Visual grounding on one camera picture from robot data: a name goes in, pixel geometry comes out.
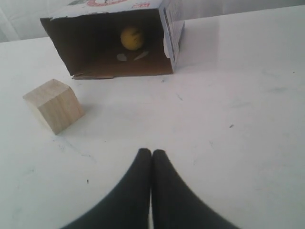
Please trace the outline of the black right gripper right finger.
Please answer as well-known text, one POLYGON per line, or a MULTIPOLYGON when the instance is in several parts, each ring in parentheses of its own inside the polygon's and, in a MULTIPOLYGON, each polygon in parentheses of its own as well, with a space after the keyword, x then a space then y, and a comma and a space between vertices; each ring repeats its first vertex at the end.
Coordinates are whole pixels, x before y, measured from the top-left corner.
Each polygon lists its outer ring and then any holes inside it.
POLYGON ((236 229, 202 202, 179 176, 166 152, 152 155, 152 218, 155 229, 236 229))

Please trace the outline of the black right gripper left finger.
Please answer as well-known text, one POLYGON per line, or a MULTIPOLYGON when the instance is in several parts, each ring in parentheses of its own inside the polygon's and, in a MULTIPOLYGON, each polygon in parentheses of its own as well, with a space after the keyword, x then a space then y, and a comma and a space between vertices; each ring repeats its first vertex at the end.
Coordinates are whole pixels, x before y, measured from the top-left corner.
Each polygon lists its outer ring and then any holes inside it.
POLYGON ((151 193, 152 153, 139 149, 114 189, 65 229, 147 229, 151 193))

